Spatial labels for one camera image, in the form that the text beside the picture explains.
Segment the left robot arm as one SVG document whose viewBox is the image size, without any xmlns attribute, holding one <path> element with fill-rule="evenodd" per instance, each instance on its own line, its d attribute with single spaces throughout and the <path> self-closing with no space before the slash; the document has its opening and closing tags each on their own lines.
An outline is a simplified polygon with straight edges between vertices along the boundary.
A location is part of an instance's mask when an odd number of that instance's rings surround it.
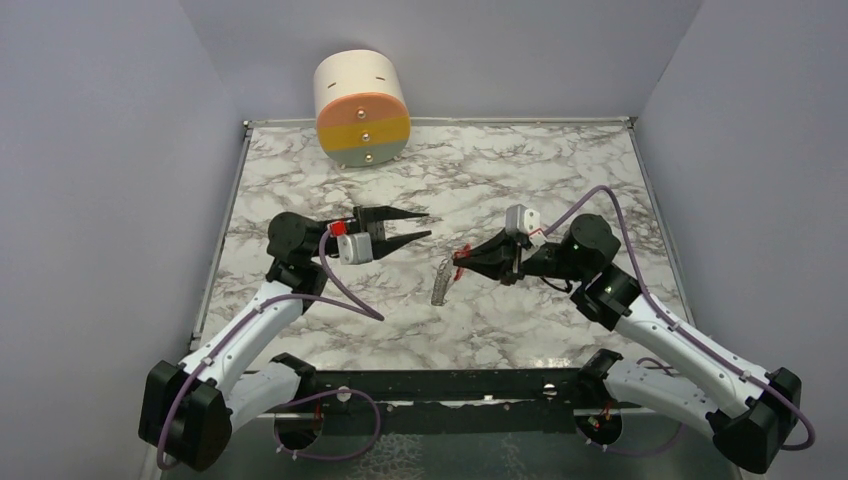
<svg viewBox="0 0 848 480">
<path fill-rule="evenodd" d="M 277 214 L 268 226 L 272 262 L 264 282 L 237 316 L 211 340 L 177 364 L 157 363 L 148 373 L 139 437 L 155 447 L 162 471 L 180 464 L 195 471 L 221 456 L 231 435 L 270 407 L 290 410 L 313 401 L 314 384 L 284 363 L 256 376 L 244 374 L 273 337 L 316 304 L 332 305 L 381 321 L 383 315 L 353 294 L 328 264 L 382 259 L 428 236 L 427 231 L 387 237 L 385 224 L 417 218 L 391 206 L 356 206 L 348 217 L 313 220 Z"/>
</svg>

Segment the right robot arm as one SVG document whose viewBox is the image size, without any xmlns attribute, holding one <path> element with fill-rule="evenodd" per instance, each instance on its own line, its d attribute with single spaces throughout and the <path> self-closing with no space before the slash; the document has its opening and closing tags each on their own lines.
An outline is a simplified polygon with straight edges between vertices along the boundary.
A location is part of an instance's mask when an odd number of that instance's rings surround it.
<svg viewBox="0 0 848 480">
<path fill-rule="evenodd" d="M 527 276 L 574 284 L 570 299 L 586 319 L 642 345 L 678 373 L 653 373 L 599 352 L 576 383 L 585 404 L 614 400 L 649 408 L 709 437 L 737 467 L 766 473 L 800 419 L 801 379 L 732 353 L 662 306 L 615 264 L 621 242 L 602 217 L 579 215 L 555 243 L 535 216 L 508 214 L 505 229 L 455 253 L 454 266 L 503 285 Z"/>
</svg>

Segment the red plastic key tag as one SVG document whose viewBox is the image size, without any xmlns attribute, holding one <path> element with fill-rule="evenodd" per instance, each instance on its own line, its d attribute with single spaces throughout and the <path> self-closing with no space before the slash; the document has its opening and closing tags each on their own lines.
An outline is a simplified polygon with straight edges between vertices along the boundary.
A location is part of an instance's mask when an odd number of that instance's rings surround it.
<svg viewBox="0 0 848 480">
<path fill-rule="evenodd" d="M 452 255 L 452 260 L 456 261 L 459 259 L 467 258 L 470 254 L 472 247 L 470 243 L 466 243 L 462 248 L 455 251 Z"/>
</svg>

